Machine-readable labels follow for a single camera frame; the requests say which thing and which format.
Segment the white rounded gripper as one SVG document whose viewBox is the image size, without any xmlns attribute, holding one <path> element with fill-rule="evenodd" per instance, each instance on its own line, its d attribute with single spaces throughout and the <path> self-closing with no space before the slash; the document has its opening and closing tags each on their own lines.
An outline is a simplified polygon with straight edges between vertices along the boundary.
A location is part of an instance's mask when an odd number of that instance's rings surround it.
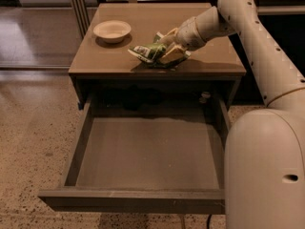
<svg viewBox="0 0 305 229">
<path fill-rule="evenodd" d="M 183 61 L 191 55 L 189 51 L 197 51 L 206 45 L 206 41 L 198 32 L 194 17 L 183 22 L 179 28 L 172 29 L 159 39 L 159 43 L 166 46 L 170 46 L 173 42 L 179 45 L 173 46 L 166 51 L 157 60 L 158 63 L 167 65 L 173 62 Z"/>
</svg>

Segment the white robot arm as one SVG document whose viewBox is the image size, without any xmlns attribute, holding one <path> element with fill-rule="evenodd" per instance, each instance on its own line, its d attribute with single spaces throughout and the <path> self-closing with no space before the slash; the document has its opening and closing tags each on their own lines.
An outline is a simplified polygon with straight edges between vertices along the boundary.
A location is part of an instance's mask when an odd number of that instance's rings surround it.
<svg viewBox="0 0 305 229">
<path fill-rule="evenodd" d="M 259 21 L 254 0 L 217 0 L 162 41 L 195 51 L 236 33 L 264 108 L 241 116 L 225 148 L 227 229 L 305 229 L 304 77 Z"/>
</svg>

